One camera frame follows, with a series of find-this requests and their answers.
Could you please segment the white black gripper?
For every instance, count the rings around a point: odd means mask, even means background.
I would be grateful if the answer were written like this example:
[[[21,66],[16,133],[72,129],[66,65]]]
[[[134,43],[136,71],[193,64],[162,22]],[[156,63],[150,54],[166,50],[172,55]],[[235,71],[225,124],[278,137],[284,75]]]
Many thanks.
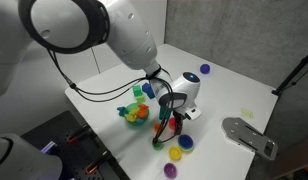
[[[170,110],[173,108],[177,113],[188,120],[196,120],[202,112],[197,107],[195,99],[200,90],[200,79],[191,72],[184,72],[177,80],[173,81],[167,90],[161,85],[158,88],[158,102],[160,107],[159,119],[166,120],[170,117]],[[183,127],[183,117],[175,117],[174,135],[180,135]]]

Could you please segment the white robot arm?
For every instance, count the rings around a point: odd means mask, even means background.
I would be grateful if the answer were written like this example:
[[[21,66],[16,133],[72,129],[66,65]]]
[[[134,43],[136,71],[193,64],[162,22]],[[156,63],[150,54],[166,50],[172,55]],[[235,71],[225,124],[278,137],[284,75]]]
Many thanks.
[[[0,97],[31,42],[76,54],[108,44],[126,66],[144,70],[164,117],[195,120],[200,79],[185,72],[172,80],[156,61],[151,32],[129,0],[0,0]]]

